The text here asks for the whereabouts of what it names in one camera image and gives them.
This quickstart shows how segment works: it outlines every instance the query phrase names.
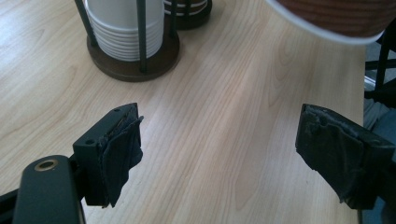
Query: stack of cups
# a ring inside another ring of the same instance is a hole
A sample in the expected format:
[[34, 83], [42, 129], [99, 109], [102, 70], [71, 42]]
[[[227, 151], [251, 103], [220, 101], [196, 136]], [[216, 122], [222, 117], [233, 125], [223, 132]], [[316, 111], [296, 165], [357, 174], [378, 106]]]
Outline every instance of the stack of cups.
[[[139, 61], [136, 0], [86, 0], [86, 9], [105, 54], [120, 61]], [[163, 0], [146, 1], [147, 57], [163, 44], [163, 15]]]
[[[171, 6], [172, 0], [163, 0], [165, 4], [165, 13], [167, 15], [171, 14]], [[191, 7], [189, 10], [189, 16], [196, 15], [204, 10], [207, 6], [207, 0], [191, 0]], [[185, 16], [186, 13], [186, 1], [185, 0], [177, 0], [177, 16], [182, 17]]]

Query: wood grain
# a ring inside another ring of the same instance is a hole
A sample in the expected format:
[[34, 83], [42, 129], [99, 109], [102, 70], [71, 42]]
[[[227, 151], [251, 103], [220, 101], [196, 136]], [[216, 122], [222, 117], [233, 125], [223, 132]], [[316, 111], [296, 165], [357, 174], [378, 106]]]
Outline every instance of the wood grain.
[[1, 1], [0, 193], [137, 102], [144, 158], [114, 209], [84, 205], [88, 223], [358, 223], [294, 140], [302, 103], [361, 123], [364, 48], [321, 40], [259, 0], [214, 1], [207, 25], [178, 33], [173, 70], [125, 83], [93, 64], [73, 1]]

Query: gray floor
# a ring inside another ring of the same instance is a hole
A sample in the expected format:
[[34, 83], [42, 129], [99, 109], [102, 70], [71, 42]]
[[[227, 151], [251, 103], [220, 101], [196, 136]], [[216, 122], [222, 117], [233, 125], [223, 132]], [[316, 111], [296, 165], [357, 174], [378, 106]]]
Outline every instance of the gray floor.
[[[381, 49], [381, 45], [377, 43], [373, 43], [367, 46], [366, 49], [366, 61], [377, 61], [379, 58], [379, 51]], [[390, 51], [389, 53], [390, 59], [396, 59], [396, 53]], [[375, 80], [376, 71], [366, 71], [366, 76]], [[387, 69], [385, 74], [385, 82], [396, 78], [396, 68]]]

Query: dark holder base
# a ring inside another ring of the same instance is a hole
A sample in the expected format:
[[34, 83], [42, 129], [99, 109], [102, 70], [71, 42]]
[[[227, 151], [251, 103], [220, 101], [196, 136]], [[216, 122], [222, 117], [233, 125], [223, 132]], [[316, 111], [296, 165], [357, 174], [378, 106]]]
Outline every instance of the dark holder base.
[[207, 23], [212, 11], [212, 0], [207, 0], [207, 6], [198, 14], [192, 16], [176, 16], [176, 28], [178, 30], [190, 30]]
[[177, 62], [180, 48], [178, 35], [170, 37], [170, 18], [165, 17], [163, 26], [163, 44], [153, 56], [147, 58], [147, 71], [140, 71], [140, 61], [123, 62], [105, 54], [99, 46], [91, 46], [87, 38], [88, 51], [96, 66], [110, 77], [121, 81], [141, 82], [154, 79], [165, 74]]

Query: light wood tabletop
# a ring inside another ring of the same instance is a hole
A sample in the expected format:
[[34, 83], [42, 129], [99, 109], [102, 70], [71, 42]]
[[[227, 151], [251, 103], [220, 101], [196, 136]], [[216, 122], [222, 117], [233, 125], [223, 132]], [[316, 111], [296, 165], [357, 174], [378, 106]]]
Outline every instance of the light wood tabletop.
[[214, 0], [178, 32], [177, 65], [142, 83], [92, 62], [74, 1], [0, 1], [0, 194], [29, 163], [71, 156], [114, 107], [137, 102], [143, 160], [88, 223], [358, 223], [296, 153], [303, 103], [362, 123], [364, 47], [320, 39], [262, 0]]

